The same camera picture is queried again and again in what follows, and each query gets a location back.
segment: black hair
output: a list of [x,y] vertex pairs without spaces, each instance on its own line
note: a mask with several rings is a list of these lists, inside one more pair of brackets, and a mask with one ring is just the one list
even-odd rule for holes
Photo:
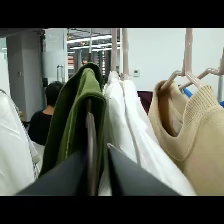
[[50,83],[46,90],[47,105],[54,107],[63,84],[59,81]]

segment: blue garment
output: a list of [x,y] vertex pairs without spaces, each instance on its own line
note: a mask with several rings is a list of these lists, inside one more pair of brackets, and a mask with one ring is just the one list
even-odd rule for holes
[[[187,88],[184,88],[184,89],[183,89],[183,92],[185,93],[185,95],[188,96],[188,98],[191,98],[192,95],[193,95],[193,94],[191,93],[191,91],[188,90]],[[222,107],[224,107],[224,101],[220,102],[219,104],[220,104]]]

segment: wall outlet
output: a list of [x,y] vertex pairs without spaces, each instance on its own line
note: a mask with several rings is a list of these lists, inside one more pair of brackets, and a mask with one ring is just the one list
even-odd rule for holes
[[140,76],[140,70],[135,69],[132,73],[133,77],[139,77]]

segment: person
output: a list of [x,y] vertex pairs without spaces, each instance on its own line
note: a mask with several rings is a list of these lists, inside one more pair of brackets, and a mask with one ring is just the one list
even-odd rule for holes
[[51,118],[62,87],[63,84],[59,81],[50,83],[45,90],[47,108],[36,112],[31,118],[28,135],[39,145],[46,144]]

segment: fluorescent light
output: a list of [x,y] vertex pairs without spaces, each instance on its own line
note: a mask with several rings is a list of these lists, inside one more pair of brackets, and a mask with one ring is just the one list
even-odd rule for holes
[[109,50],[112,50],[112,48],[93,49],[92,51],[109,51]]
[[[107,44],[96,44],[96,45],[92,45],[92,48],[95,47],[106,47],[106,46],[111,46],[112,43],[107,43]],[[77,49],[82,49],[82,48],[89,48],[89,46],[82,46],[82,47],[72,47],[70,48],[71,50],[77,50]]]
[[[112,38],[111,35],[102,35],[102,36],[92,37],[92,40],[104,40],[104,39],[110,39],[110,38]],[[67,44],[78,43],[83,41],[90,41],[90,37],[76,39],[76,40],[68,40]]]

